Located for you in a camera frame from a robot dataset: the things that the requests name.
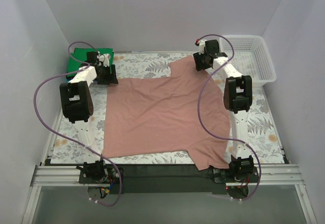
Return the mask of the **pink t shirt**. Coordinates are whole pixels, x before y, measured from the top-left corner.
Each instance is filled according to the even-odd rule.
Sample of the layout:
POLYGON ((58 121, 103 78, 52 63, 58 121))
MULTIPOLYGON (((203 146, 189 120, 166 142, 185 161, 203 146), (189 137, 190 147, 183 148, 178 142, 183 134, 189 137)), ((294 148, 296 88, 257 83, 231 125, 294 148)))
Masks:
POLYGON ((103 155, 108 158, 186 151, 199 170, 226 169, 230 115, 212 79, 187 56, 161 78, 123 78, 108 87, 103 155))

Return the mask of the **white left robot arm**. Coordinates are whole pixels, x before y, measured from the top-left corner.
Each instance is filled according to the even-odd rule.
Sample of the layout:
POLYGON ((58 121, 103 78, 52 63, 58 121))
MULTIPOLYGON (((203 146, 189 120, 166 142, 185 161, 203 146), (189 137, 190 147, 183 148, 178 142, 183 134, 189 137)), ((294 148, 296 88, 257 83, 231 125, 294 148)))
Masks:
POLYGON ((87 52, 86 64, 81 65, 72 80, 59 86, 63 115, 72 124, 78 141, 82 143, 84 158, 80 170, 84 177, 96 183, 105 183, 108 171, 104 168, 102 152, 98 148, 90 125, 94 106, 89 87, 95 80, 100 85, 118 83, 115 66, 110 64, 110 58, 109 53, 87 52))

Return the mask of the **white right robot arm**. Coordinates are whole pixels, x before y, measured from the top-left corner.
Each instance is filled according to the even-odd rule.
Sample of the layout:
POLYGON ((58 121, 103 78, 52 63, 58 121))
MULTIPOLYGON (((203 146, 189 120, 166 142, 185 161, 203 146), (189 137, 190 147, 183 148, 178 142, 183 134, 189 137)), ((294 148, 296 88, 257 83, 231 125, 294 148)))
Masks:
POLYGON ((200 115, 200 103, 203 91, 212 78, 212 76, 220 72, 225 80, 223 104, 229 111, 231 117, 233 152, 231 154, 231 162, 229 168, 217 170, 217 182, 223 182, 227 178, 235 182, 249 181, 249 175, 253 174, 254 161, 250 154, 248 142, 248 112, 252 105, 252 78, 249 75, 243 75, 230 64, 234 58, 234 48, 231 57, 220 51, 219 42, 217 40, 204 40, 199 38, 195 45, 199 51, 193 54, 196 64, 196 70, 214 69, 214 72, 208 77, 204 83, 198 98, 198 117, 202 122, 200 115))

